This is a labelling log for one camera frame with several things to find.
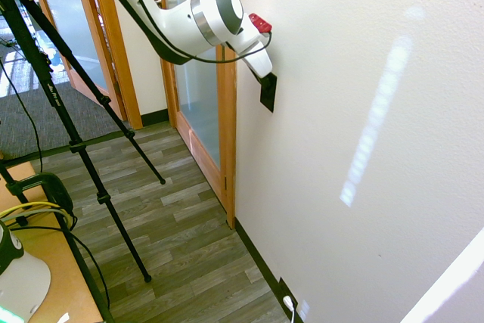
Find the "wooden table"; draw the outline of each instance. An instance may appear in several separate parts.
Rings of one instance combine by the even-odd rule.
[[[20,164],[8,170],[16,180],[24,179],[34,170],[30,163]],[[30,202],[47,200],[42,187],[24,193]],[[0,211],[18,205],[19,201],[0,182]],[[59,228],[53,213],[34,216],[30,225]],[[85,282],[76,259],[62,232],[46,230],[16,231],[25,251],[45,261],[51,270],[51,286],[39,310],[29,323],[57,323],[69,313],[67,323],[96,323],[103,321],[91,291]]]

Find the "white device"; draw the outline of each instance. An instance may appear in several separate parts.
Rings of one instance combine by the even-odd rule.
[[[20,240],[0,221],[0,321],[28,322],[50,285],[47,264],[24,251]]]
[[[158,55],[184,64],[215,45],[225,44],[258,76],[272,71],[263,35],[244,13],[240,0],[187,0],[160,9],[154,0],[120,0],[147,35]]]

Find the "black baseboard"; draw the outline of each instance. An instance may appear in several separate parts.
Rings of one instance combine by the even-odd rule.
[[[141,122],[143,123],[143,126],[158,124],[168,120],[168,109],[163,109],[160,111],[155,111],[154,113],[146,113],[145,115],[141,115]]]
[[[275,297],[278,299],[278,302],[279,304],[281,304],[281,307],[286,313],[287,317],[291,319],[291,316],[293,313],[290,312],[290,310],[284,305],[284,302],[282,301],[282,299],[286,294],[281,289],[281,286],[279,285],[278,280],[276,279],[274,274],[272,274],[271,269],[267,266],[261,254],[257,250],[256,246],[253,244],[253,242],[250,240],[249,235],[245,232],[244,228],[242,227],[242,225],[240,224],[237,218],[235,218],[235,231],[237,231],[245,247],[249,250],[250,255],[256,262],[257,267],[262,273],[262,276],[264,277],[265,281],[267,281],[267,284],[271,288]],[[296,323],[303,323],[303,320],[301,319],[299,314],[297,314],[297,312],[296,312],[296,317],[294,317],[294,321]]]

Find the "glass door panel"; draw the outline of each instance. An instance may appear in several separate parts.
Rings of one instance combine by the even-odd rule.
[[[81,0],[47,0],[57,31],[91,79],[104,90],[106,81]]]
[[[172,8],[184,1],[166,0],[166,3]],[[213,48],[200,57],[215,60],[216,51]],[[189,61],[175,66],[175,74],[180,111],[220,169],[216,65]]]

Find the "door hinge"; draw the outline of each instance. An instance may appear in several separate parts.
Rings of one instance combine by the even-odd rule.
[[[119,83],[117,81],[113,82],[114,86],[114,92],[116,92],[116,95],[121,97],[121,88],[119,87]]]

